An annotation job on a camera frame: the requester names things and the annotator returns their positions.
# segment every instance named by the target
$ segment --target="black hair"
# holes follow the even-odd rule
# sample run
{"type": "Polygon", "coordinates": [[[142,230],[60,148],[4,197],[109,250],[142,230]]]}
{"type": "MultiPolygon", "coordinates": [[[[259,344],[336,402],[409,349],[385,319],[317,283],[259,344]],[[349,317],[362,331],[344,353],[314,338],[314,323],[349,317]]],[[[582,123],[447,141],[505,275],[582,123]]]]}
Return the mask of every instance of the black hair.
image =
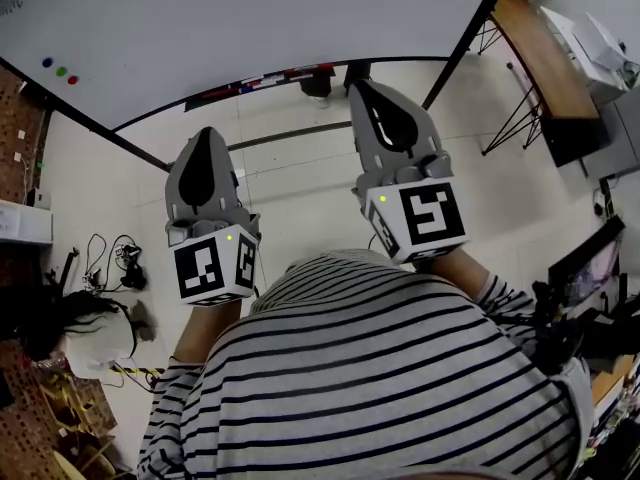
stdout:
{"type": "Polygon", "coordinates": [[[41,307],[28,308],[16,334],[26,356],[32,361],[42,361],[51,355],[64,334],[96,332],[99,327],[88,331],[81,328],[104,318],[107,313],[120,310],[124,311],[125,306],[112,299],[87,291],[74,292],[50,300],[49,304],[44,303],[41,307]]]}

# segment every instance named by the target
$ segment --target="striped shirt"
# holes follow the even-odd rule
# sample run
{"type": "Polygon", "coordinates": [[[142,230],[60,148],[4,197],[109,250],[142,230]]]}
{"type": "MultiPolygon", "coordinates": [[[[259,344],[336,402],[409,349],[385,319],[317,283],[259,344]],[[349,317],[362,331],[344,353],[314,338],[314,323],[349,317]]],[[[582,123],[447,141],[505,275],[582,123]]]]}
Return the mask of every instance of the striped shirt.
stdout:
{"type": "Polygon", "coordinates": [[[437,465],[563,478],[579,451],[571,397],[528,359],[533,328],[492,320],[533,310],[496,276],[474,301],[371,251],[298,263],[204,365],[169,366],[138,475],[354,478],[437,465]]]}

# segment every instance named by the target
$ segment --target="whiteboard frame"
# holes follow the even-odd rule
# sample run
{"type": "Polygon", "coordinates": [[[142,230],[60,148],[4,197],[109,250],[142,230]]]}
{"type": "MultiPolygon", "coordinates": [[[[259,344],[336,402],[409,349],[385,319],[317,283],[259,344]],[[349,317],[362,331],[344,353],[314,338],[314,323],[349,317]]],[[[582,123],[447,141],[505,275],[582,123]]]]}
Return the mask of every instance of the whiteboard frame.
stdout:
{"type": "MultiPolygon", "coordinates": [[[[497,1],[498,0],[482,0],[480,2],[480,5],[478,6],[478,9],[474,13],[471,21],[469,22],[469,25],[467,26],[467,28],[465,29],[465,32],[460,37],[460,40],[458,41],[456,47],[454,48],[451,56],[449,56],[448,58],[416,56],[416,57],[393,57],[393,58],[383,58],[383,59],[381,59],[381,58],[350,59],[349,61],[334,62],[332,64],[334,64],[334,65],[347,64],[348,62],[356,61],[356,60],[365,60],[365,61],[371,61],[371,62],[391,62],[391,61],[400,61],[400,60],[402,60],[402,61],[406,61],[406,60],[443,61],[443,60],[446,60],[447,61],[446,65],[444,66],[442,72],[440,73],[440,75],[436,79],[433,87],[429,91],[429,94],[425,98],[424,102],[422,103],[422,107],[425,110],[428,110],[429,107],[433,104],[433,102],[437,98],[438,94],[440,94],[440,91],[442,91],[443,87],[445,86],[445,84],[447,83],[447,81],[449,80],[449,78],[451,77],[453,72],[455,71],[456,67],[458,66],[458,64],[460,63],[460,61],[462,60],[462,58],[464,57],[466,52],[469,50],[469,47],[471,46],[471,43],[473,42],[474,38],[476,37],[476,34],[477,34],[478,30],[480,30],[480,27],[482,26],[482,24],[489,18],[490,13],[493,11],[494,6],[495,6],[497,1]]],[[[118,133],[116,133],[116,132],[121,130],[121,129],[123,129],[123,128],[125,128],[126,126],[130,126],[130,125],[134,124],[135,122],[141,121],[141,120],[146,119],[147,117],[151,117],[151,116],[153,116],[153,115],[155,115],[155,114],[157,114],[159,112],[162,112],[162,111],[167,110],[169,108],[172,108],[172,107],[175,107],[175,106],[180,105],[182,103],[185,103],[188,99],[191,99],[191,98],[197,97],[199,95],[203,95],[203,94],[206,94],[208,92],[212,92],[212,91],[216,90],[216,88],[212,88],[212,89],[208,89],[206,91],[202,91],[201,93],[194,94],[194,95],[192,95],[192,96],[190,96],[188,98],[182,98],[180,100],[177,100],[177,101],[174,101],[174,102],[169,103],[167,105],[164,105],[162,107],[159,107],[159,108],[157,108],[157,109],[155,109],[155,110],[153,110],[151,112],[143,114],[142,116],[139,116],[138,118],[135,118],[135,119],[133,119],[133,120],[131,120],[131,121],[129,121],[129,122],[123,124],[123,125],[120,125],[120,126],[114,128],[114,129],[109,129],[109,128],[105,127],[104,125],[100,124],[99,122],[95,121],[94,119],[92,119],[88,115],[80,112],[78,109],[76,109],[75,107],[73,107],[72,105],[67,103],[66,101],[62,100],[60,97],[56,96],[51,91],[48,91],[47,89],[42,87],[40,84],[36,83],[33,79],[31,79],[30,77],[26,76],[24,73],[19,71],[15,66],[13,66],[9,62],[7,62],[3,57],[0,57],[0,66],[2,66],[3,68],[5,68],[8,71],[10,71],[13,74],[15,74],[23,82],[27,82],[28,84],[30,84],[31,87],[34,87],[40,94],[45,95],[46,96],[46,101],[50,105],[50,109],[51,110],[56,110],[56,111],[60,112],[61,114],[63,114],[66,117],[68,117],[69,119],[71,119],[71,120],[75,121],[76,123],[84,126],[85,128],[87,128],[91,132],[101,136],[102,138],[108,140],[112,144],[115,144],[116,146],[118,146],[118,147],[124,149],[125,151],[127,151],[128,153],[140,158],[141,160],[144,160],[145,162],[147,162],[147,163],[149,163],[149,164],[151,164],[151,165],[153,165],[155,167],[158,167],[159,169],[161,169],[161,170],[163,170],[165,172],[170,172],[171,171],[171,167],[172,167],[173,163],[163,162],[162,160],[160,160],[159,158],[151,155],[150,153],[148,153],[144,149],[142,149],[142,148],[136,146],[135,144],[132,144],[128,140],[124,139],[123,137],[118,135],[118,133]]],[[[331,124],[331,125],[325,125],[325,126],[319,126],[319,127],[316,126],[316,127],[310,127],[310,128],[302,128],[302,129],[299,129],[299,130],[292,130],[290,132],[285,132],[285,133],[272,135],[272,136],[268,136],[268,137],[261,137],[259,139],[254,139],[252,141],[236,144],[233,148],[230,147],[229,150],[231,151],[231,150],[235,150],[235,149],[242,149],[242,148],[246,148],[246,147],[256,146],[258,144],[265,144],[265,143],[268,143],[268,142],[274,142],[274,141],[277,141],[277,140],[283,140],[283,139],[286,139],[286,138],[296,137],[296,136],[300,136],[300,135],[307,135],[307,134],[310,134],[310,133],[317,133],[317,132],[320,132],[320,131],[324,131],[324,128],[326,128],[326,129],[339,129],[339,128],[347,128],[349,126],[351,126],[351,121],[344,121],[344,122],[340,122],[340,123],[334,123],[334,124],[331,124]]]]}

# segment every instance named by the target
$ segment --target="tiled floor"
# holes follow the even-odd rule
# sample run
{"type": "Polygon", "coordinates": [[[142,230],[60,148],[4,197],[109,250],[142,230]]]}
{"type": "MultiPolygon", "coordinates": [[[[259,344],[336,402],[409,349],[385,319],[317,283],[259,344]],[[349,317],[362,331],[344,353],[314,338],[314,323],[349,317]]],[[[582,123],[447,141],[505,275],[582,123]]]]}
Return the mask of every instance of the tiled floor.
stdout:
{"type": "MultiPolygon", "coordinates": [[[[499,43],[482,57],[470,53],[433,105],[444,147],[453,158],[465,223],[473,237],[467,250],[519,287],[546,277],[547,267],[597,226],[592,188],[578,165],[557,169],[543,140],[528,151],[516,137],[487,157],[480,144],[522,97],[505,67],[508,48],[499,43]]],[[[376,81],[421,102],[442,64],[403,62],[375,65],[376,81]]],[[[296,128],[349,119],[341,77],[331,105],[321,109],[297,87],[288,86],[231,99],[193,112],[172,109],[140,122],[122,135],[165,161],[175,159],[188,137],[216,127],[228,144],[296,128]]],[[[240,197],[262,214],[258,289],[263,291],[293,260],[335,248],[366,248],[373,233],[350,193],[361,172],[350,129],[288,139],[234,152],[240,197]]],[[[121,233],[143,248],[148,289],[116,294],[142,299],[158,338],[135,354],[138,366],[163,366],[188,318],[177,301],[167,256],[164,224],[166,174],[126,154],[61,115],[51,121],[42,188],[53,196],[55,245],[49,264],[61,267],[67,251],[81,251],[71,289],[81,287],[86,244],[94,232],[107,242],[121,233]]],[[[380,244],[374,241],[374,249],[380,244]]],[[[92,259],[99,249],[91,252],[92,259]]],[[[251,301],[246,301],[244,311],[251,301]]],[[[120,378],[114,374],[113,383],[120,378]]],[[[122,460],[133,466],[144,433],[150,396],[130,381],[105,391],[119,421],[115,430],[122,460]]]]}

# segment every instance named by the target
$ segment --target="wooden table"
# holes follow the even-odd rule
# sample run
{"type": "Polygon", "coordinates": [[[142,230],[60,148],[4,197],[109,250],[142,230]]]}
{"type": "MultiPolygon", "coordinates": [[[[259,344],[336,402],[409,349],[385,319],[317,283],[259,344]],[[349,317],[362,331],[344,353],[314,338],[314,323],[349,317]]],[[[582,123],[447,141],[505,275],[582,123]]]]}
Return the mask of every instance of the wooden table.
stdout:
{"type": "Polygon", "coordinates": [[[539,104],[509,130],[529,93],[483,154],[513,135],[540,125],[556,165],[564,165],[599,149],[606,130],[580,73],[535,9],[526,0],[498,0],[491,21],[518,57],[532,83],[539,104]],[[522,123],[530,117],[529,122],[522,123]]]}

